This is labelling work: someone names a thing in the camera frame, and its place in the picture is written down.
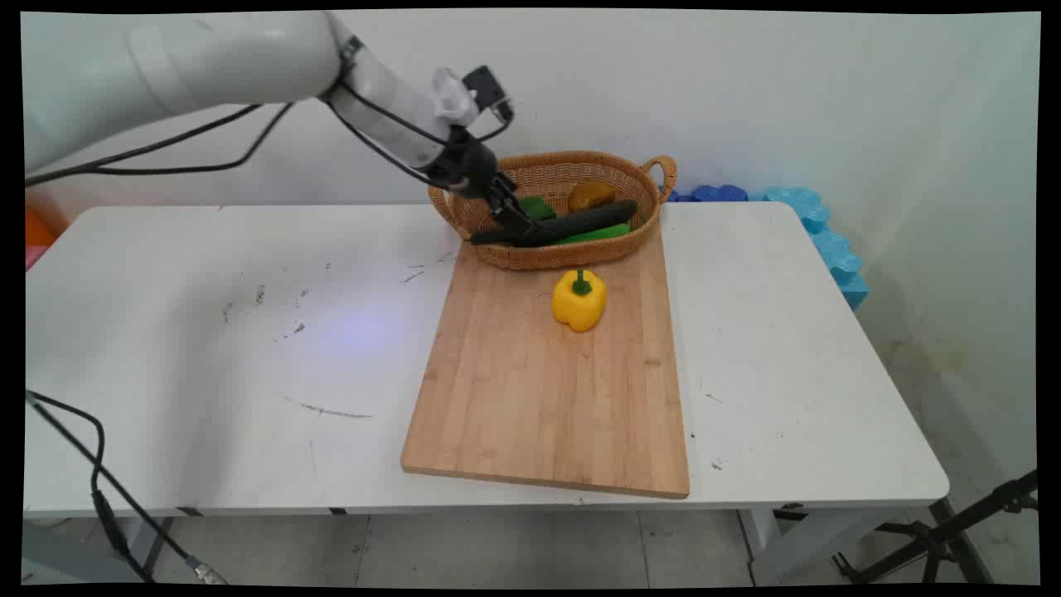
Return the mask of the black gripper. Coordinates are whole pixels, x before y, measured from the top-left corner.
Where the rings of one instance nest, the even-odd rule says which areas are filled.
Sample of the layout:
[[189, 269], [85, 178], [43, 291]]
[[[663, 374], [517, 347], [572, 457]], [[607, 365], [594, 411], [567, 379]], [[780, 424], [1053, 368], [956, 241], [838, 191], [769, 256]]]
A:
[[516, 197], [518, 186], [500, 174], [494, 152], [468, 131], [448, 131], [443, 151], [427, 166], [427, 182], [487, 201], [495, 226], [485, 231], [485, 245], [507, 243], [530, 248], [530, 235], [542, 233], [538, 221], [530, 218]]

